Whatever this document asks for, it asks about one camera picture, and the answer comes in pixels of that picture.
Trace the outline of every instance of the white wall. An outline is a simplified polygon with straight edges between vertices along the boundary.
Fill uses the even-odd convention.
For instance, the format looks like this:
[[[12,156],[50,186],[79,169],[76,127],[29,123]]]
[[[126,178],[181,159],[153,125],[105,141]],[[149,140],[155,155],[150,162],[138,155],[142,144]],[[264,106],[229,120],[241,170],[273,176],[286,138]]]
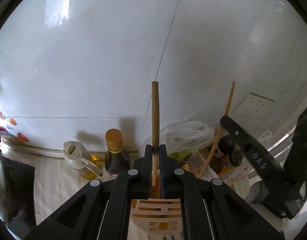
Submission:
[[[274,100],[266,116],[230,114],[270,144],[307,95],[307,26],[286,0],[24,0],[0,31],[0,123],[28,145],[105,150],[119,128],[137,149],[155,79],[161,127],[218,126],[233,80],[231,112],[249,92]]]

